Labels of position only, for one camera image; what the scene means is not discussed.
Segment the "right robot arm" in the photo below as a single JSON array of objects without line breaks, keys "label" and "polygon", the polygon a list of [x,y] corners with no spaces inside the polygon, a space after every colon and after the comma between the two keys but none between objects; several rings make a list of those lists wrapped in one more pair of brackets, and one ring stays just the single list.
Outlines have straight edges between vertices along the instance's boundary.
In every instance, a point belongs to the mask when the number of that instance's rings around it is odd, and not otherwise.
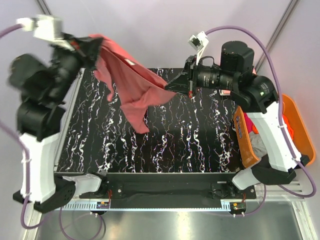
[{"label": "right robot arm", "polygon": [[286,185],[296,177],[299,164],[309,162],[294,145],[283,122],[283,101],[272,81],[253,72],[254,50],[242,41],[228,41],[221,47],[220,64],[205,66],[190,56],[181,73],[165,90],[192,98],[197,89],[229,90],[230,98],[247,114],[258,130],[267,154],[239,171],[232,183],[239,190],[262,183]]}]

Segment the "salmon red t shirt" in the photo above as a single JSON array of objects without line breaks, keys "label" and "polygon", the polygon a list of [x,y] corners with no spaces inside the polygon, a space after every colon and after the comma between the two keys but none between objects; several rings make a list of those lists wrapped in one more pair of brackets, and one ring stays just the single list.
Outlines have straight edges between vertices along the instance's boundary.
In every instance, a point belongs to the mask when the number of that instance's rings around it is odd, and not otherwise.
[{"label": "salmon red t shirt", "polygon": [[164,79],[138,63],[115,41],[101,34],[91,34],[90,37],[103,38],[94,75],[110,90],[107,100],[113,99],[115,85],[120,109],[127,121],[138,134],[148,133],[144,121],[148,107],[166,104],[176,94],[165,90],[167,82]]}]

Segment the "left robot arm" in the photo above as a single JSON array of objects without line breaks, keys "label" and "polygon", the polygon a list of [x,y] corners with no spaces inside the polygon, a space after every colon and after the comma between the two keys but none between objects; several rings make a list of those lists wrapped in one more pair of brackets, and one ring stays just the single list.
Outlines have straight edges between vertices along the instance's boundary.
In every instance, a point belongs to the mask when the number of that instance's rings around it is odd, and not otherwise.
[{"label": "left robot arm", "polygon": [[82,68],[95,69],[103,43],[102,37],[70,34],[64,34],[64,40],[71,48],[52,44],[49,66],[28,53],[15,58],[8,79],[21,93],[16,120],[24,146],[22,187],[13,199],[31,202],[43,214],[67,205],[75,196],[99,194],[104,179],[97,173],[62,176],[54,172],[64,98]]}]

